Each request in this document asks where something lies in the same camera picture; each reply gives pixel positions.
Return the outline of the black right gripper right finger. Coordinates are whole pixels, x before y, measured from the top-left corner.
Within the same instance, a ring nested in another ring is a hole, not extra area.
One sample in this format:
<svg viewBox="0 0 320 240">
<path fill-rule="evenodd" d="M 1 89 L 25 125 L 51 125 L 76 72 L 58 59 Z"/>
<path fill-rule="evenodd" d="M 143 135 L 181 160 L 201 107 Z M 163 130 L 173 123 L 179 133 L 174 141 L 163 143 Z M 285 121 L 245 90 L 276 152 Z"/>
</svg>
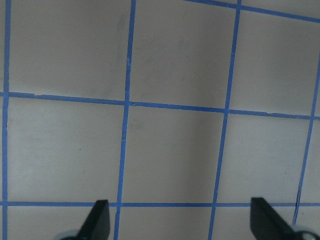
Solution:
<svg viewBox="0 0 320 240">
<path fill-rule="evenodd" d="M 298 240 L 299 234 L 263 197 L 250 201 L 250 230 L 256 240 Z"/>
</svg>

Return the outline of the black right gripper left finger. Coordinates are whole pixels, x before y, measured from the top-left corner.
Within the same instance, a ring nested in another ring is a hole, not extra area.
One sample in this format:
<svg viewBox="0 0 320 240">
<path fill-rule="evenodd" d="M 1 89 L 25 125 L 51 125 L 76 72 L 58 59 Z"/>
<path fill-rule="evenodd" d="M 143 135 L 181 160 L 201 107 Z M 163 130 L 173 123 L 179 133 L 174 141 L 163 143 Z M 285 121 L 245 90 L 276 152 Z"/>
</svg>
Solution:
<svg viewBox="0 0 320 240">
<path fill-rule="evenodd" d="M 107 240 L 111 231 L 108 200 L 97 200 L 75 236 L 76 240 Z"/>
</svg>

